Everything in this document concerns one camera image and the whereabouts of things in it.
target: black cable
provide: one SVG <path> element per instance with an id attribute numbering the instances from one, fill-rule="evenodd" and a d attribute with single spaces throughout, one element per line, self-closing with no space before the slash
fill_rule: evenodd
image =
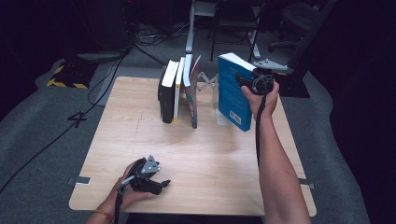
<path id="1" fill-rule="evenodd" d="M 110 71 L 108 71 L 108 74 L 107 74 L 105 77 L 103 77 L 98 83 L 96 83 L 96 85 L 94 85 L 93 88 L 92 88 L 92 89 L 90 90 L 90 92 L 88 93 L 88 102 L 89 102 L 91 105 L 94 105 L 94 104 L 95 104 L 95 103 L 93 103 L 93 102 L 91 101 L 91 99 L 90 99 L 91 93 L 93 92 L 94 89 L 96 89 L 96 87 L 99 86 L 99 84 L 101 84 L 108 76 L 110 76 L 111 71 L 113 70 L 113 66 L 114 66 L 114 64 L 116 64 L 116 63 L 117 63 L 117 61 L 115 61 L 115 62 L 111 65 Z"/>
<path id="2" fill-rule="evenodd" d="M 115 211 L 114 211 L 114 224 L 119 224 L 120 219 L 120 205 L 122 204 L 122 195 L 117 194 L 116 202 L 115 202 Z"/>
<path id="3" fill-rule="evenodd" d="M 149 56 L 151 59 L 153 59 L 155 62 L 160 63 L 161 65 L 166 65 L 167 63 L 157 59 L 156 57 L 152 56 L 151 54 L 148 54 L 147 52 L 145 52 L 144 50 L 142 50 L 141 48 L 139 48 L 137 45 L 134 45 L 137 50 L 139 50 L 140 52 L 146 54 L 147 56 Z"/>
<path id="4" fill-rule="evenodd" d="M 78 56 L 80 59 L 82 59 L 85 63 L 109 63 L 109 62 L 113 62 L 116 61 L 122 57 L 124 57 L 125 55 L 128 54 L 129 50 L 131 49 L 131 46 L 134 42 L 134 39 L 131 37 L 129 40 L 129 43 L 123 47 L 123 48 L 119 48 L 119 49 L 113 49 L 113 48 L 109 48 L 108 46 L 100 43 L 97 38 L 93 35 L 93 33 L 90 31 L 90 29 L 88 28 L 86 22 L 84 21 L 84 19 L 82 18 L 82 15 L 79 13 L 75 3 L 73 2 L 73 0 L 70 0 L 70 3 L 73 6 L 73 9 L 76 11 L 76 13 L 79 16 L 79 19 L 85 29 L 85 31 L 90 35 L 90 37 L 93 39 L 93 41 L 100 47 L 102 47 L 103 49 L 107 49 L 107 50 L 111 50 L 111 51 L 119 51 L 120 55 L 117 56 L 111 56 L 111 57 L 103 57 L 103 58 L 85 58 L 83 56 Z"/>
<path id="5" fill-rule="evenodd" d="M 37 156 L 39 156 L 42 152 L 44 152 L 47 148 L 49 148 L 50 146 L 52 146 L 52 144 L 54 144 L 56 141 L 58 141 L 58 139 L 60 139 L 62 136 L 64 136 L 64 134 L 66 134 L 73 126 L 75 126 L 78 122 L 80 122 L 85 115 L 87 115 L 101 100 L 102 98 L 105 96 L 106 92 L 108 91 L 108 89 L 111 86 L 111 83 L 113 82 L 114 76 L 117 73 L 117 70 L 120 66 L 120 63 L 122 62 L 122 60 L 125 57 L 122 57 L 121 60 L 119 61 L 119 63 L 117 64 L 116 69 L 114 70 L 113 73 L 113 77 L 110 80 L 110 83 L 108 84 L 107 88 L 105 89 L 105 92 L 102 94 L 102 96 L 96 101 L 96 103 L 94 105 L 92 105 L 86 113 L 83 113 L 81 117 L 79 117 L 75 122 L 73 122 L 72 125 L 70 125 L 68 128 L 66 128 L 61 134 L 59 134 L 56 138 L 54 138 L 49 144 L 47 144 L 46 146 L 44 146 L 41 150 L 39 150 L 29 161 L 27 161 L 23 166 L 21 166 L 17 172 L 15 172 L 6 182 L 6 184 L 3 185 L 3 187 L 0 189 L 0 195 L 3 193 L 3 191 L 6 189 L 6 187 L 8 186 L 8 184 L 12 181 L 12 179 L 14 179 L 15 176 L 17 176 L 17 174 L 22 171 L 32 160 L 34 160 Z"/>
<path id="6" fill-rule="evenodd" d="M 259 110 L 257 111 L 256 118 L 256 154 L 257 164 L 260 165 L 260 123 L 262 121 L 262 111 L 265 108 L 266 95 L 262 97 L 262 103 L 260 104 Z"/>
<path id="7" fill-rule="evenodd" d="M 141 33 L 142 31 L 145 31 L 145 35 L 141 36 L 141 34 L 137 34 L 136 39 L 135 39 L 135 43 L 137 43 L 137 44 L 139 44 L 141 46 L 157 46 L 157 45 L 160 45 L 165 40 L 176 39 L 176 38 L 179 38 L 179 37 L 181 37 L 183 35 L 187 35 L 188 33 L 179 34 L 179 32 L 181 32 L 186 27 L 188 27 L 189 24 L 190 24 L 189 22 L 185 23 L 180 28 L 175 30 L 171 35 L 162 35 L 162 34 L 156 34 L 155 35 L 154 33 L 152 33 L 152 31 L 150 29 L 141 30 L 139 33 Z M 143 41 L 140 40 L 143 37 L 149 37 L 149 36 L 153 37 L 153 40 L 151 42 L 143 42 Z"/>

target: book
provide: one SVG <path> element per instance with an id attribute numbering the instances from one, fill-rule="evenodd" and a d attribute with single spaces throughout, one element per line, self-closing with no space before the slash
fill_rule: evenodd
<path id="1" fill-rule="evenodd" d="M 184 57 L 180 58 L 180 62 L 178 64 L 178 69 L 177 69 L 177 74 L 176 74 L 176 79 L 175 79 L 175 102 L 174 102 L 174 117 L 173 117 L 173 122 L 177 122 L 178 119 L 178 102 L 180 101 L 180 88 L 181 88 L 181 79 L 183 77 L 183 72 L 184 72 L 184 62 L 185 62 Z"/>
<path id="2" fill-rule="evenodd" d="M 177 74 L 178 62 L 169 60 L 163 74 L 161 84 L 159 84 L 159 99 L 161 116 L 164 123 L 172 123 L 175 103 L 175 78 Z"/>
<path id="3" fill-rule="evenodd" d="M 163 84 L 163 76 L 165 75 L 166 65 L 163 66 L 163 70 L 161 71 L 160 81 L 158 82 L 158 90 L 157 90 L 157 98 L 158 102 L 160 102 L 160 117 L 163 119 L 163 107 L 161 106 L 161 85 Z"/>
<path id="4" fill-rule="evenodd" d="M 191 54 L 186 55 L 184 72 L 183 72 L 183 86 L 184 92 L 186 93 L 187 102 L 189 104 L 191 125 L 192 128 L 196 129 L 198 127 L 198 111 L 197 111 L 197 101 L 196 101 L 196 88 L 199 70 L 199 61 L 201 55 L 194 61 Z"/>
<path id="5" fill-rule="evenodd" d="M 241 91 L 235 75 L 251 79 L 251 72 L 256 68 L 234 53 L 221 54 L 218 57 L 219 66 L 219 111 L 246 132 L 251 125 L 251 110 L 248 99 Z"/>

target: wooden table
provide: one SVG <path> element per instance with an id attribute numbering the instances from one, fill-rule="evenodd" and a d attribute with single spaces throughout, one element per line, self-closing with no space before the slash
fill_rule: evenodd
<path id="1" fill-rule="evenodd" d="M 264 216 L 256 158 L 254 122 L 248 132 L 219 126 L 212 90 L 197 92 L 198 128 L 191 127 L 187 102 L 178 123 L 160 120 L 158 79 L 119 77 L 107 101 L 70 207 L 92 210 L 107 196 L 125 167 L 153 155 L 161 171 L 151 179 L 170 185 L 127 212 Z M 274 113 L 280 141 L 299 178 L 305 178 L 280 100 Z M 310 216 L 317 212 L 310 188 L 302 185 Z"/>

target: white book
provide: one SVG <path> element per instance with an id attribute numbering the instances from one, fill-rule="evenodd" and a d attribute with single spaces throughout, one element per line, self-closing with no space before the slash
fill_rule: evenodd
<path id="1" fill-rule="evenodd" d="M 184 71 L 184 63 L 185 63 L 185 58 L 181 57 L 180 62 L 178 64 L 177 68 L 177 74 L 176 74 L 176 80 L 175 80 L 175 108 L 174 108 L 174 118 L 173 122 L 177 122 L 179 113 L 179 106 L 178 103 L 180 101 L 180 86 L 181 86 L 181 79 L 183 77 L 183 71 Z"/>

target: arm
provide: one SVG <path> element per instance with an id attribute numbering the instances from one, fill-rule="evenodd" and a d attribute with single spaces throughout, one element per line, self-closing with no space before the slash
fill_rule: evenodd
<path id="1" fill-rule="evenodd" d="M 265 209 L 265 223 L 311 223 L 300 183 L 276 133 L 272 114 L 276 107 L 279 85 L 266 96 L 260 124 L 260 186 Z M 247 87 L 242 92 L 250 102 L 254 118 L 262 96 Z"/>
<path id="2" fill-rule="evenodd" d="M 103 211 L 106 214 L 109 214 L 114 220 L 114 211 L 115 211 L 115 202 L 117 198 L 117 188 L 119 187 L 122 180 L 125 179 L 125 176 L 128 175 L 129 170 L 134 165 L 134 163 L 130 164 L 126 169 L 122 177 L 114 185 L 113 189 L 110 191 L 105 200 L 97 207 L 97 210 Z M 135 192 L 130 185 L 127 186 L 125 194 L 122 196 L 122 204 L 120 209 L 124 209 L 131 205 L 132 203 L 140 200 L 144 200 L 153 196 L 150 192 Z M 86 221 L 86 224 L 109 224 L 110 221 L 106 219 L 106 216 L 101 213 L 92 213 L 90 218 Z"/>

